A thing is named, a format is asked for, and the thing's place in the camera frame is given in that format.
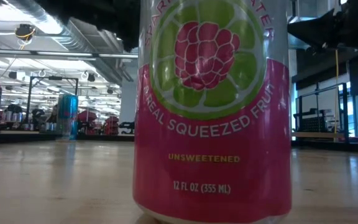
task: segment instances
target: wooden table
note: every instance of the wooden table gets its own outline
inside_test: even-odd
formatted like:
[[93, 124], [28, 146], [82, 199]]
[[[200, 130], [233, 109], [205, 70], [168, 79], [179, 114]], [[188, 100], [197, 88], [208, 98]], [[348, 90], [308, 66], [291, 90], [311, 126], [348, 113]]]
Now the wooden table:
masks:
[[[0, 224], [157, 224], [132, 200], [133, 142], [0, 145]], [[297, 151], [283, 223], [358, 224], [358, 154]]]

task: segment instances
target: pink can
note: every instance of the pink can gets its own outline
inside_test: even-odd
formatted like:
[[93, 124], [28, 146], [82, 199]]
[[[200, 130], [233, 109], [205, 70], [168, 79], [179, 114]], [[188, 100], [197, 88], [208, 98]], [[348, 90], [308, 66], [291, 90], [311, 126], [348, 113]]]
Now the pink can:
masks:
[[291, 209], [282, 0], [144, 0], [134, 199], [170, 223]]

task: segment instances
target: raspberry graphic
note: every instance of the raspberry graphic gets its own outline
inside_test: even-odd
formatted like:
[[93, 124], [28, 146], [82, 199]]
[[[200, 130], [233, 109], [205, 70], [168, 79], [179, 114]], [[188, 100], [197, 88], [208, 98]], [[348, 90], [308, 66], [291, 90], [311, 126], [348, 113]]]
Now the raspberry graphic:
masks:
[[194, 90], [215, 88], [234, 63], [240, 38], [217, 24], [189, 22], [179, 31], [175, 44], [175, 73]]
[[254, 100], [266, 57], [262, 25], [251, 7], [248, 1], [181, 0], [166, 10], [150, 51], [150, 84], [166, 109], [217, 119]]

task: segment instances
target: can label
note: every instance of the can label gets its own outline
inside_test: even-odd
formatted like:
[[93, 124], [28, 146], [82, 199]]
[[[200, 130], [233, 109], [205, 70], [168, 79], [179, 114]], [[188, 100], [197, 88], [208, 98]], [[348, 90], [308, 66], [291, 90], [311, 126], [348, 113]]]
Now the can label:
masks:
[[218, 223], [289, 211], [287, 23], [280, 4], [142, 2], [150, 19], [140, 33], [134, 198], [143, 207]]
[[78, 97], [61, 95], [58, 100], [57, 127], [63, 138], [75, 140], [77, 134]]

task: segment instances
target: ceiling light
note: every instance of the ceiling light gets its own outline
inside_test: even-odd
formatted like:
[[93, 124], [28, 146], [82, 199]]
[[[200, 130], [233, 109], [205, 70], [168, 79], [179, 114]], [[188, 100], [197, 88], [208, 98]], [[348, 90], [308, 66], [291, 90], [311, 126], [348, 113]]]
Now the ceiling light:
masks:
[[[75, 88], [75, 86], [61, 86], [61, 88]], [[79, 89], [97, 89], [95, 86], [79, 86]]]
[[71, 95], [74, 95], [74, 93], [69, 92], [69, 91], [67, 91], [67, 90], [61, 90], [61, 91], [65, 92], [65, 93], [68, 93], [68, 94], [71, 94]]
[[67, 60], [86, 60], [86, 61], [95, 61], [96, 58], [79, 58], [79, 57], [68, 57]]
[[43, 85], [49, 85], [49, 83], [44, 82], [44, 81], [40, 81], [40, 83], [43, 84]]
[[102, 58], [138, 58], [137, 54], [99, 54], [99, 56]]
[[52, 91], [55, 91], [55, 92], [60, 92], [60, 89], [59, 88], [56, 88], [56, 87], [47, 87], [48, 90], [52, 90]]
[[67, 56], [67, 57], [91, 57], [89, 53], [74, 53], [74, 52], [38, 52], [39, 55], [51, 56]]
[[[28, 93], [2, 93], [3, 96], [28, 96]], [[31, 94], [31, 97], [59, 97], [53, 94]]]
[[[78, 97], [80, 100], [85, 100], [86, 99], [86, 97], [85, 96], [79, 96]], [[88, 96], [88, 98], [89, 99], [95, 99], [95, 100], [97, 100], [97, 99], [117, 99], [117, 97], [116, 96]]]

